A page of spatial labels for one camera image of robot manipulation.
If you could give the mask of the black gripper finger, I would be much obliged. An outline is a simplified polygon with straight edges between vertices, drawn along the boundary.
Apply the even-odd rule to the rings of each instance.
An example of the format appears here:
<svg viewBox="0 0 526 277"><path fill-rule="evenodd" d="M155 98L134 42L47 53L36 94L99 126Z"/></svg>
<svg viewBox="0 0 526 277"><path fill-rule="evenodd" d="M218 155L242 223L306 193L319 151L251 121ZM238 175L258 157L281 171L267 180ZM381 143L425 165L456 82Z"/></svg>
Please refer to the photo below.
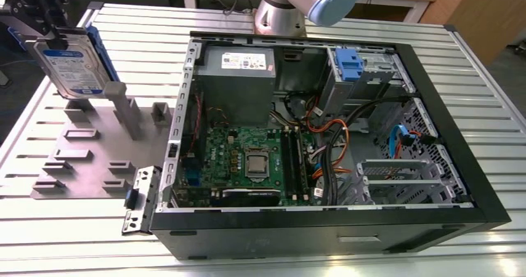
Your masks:
<svg viewBox="0 0 526 277"><path fill-rule="evenodd" d="M7 26L23 37L43 39L50 47L67 47L59 32L68 26L63 0L7 0Z"/></svg>

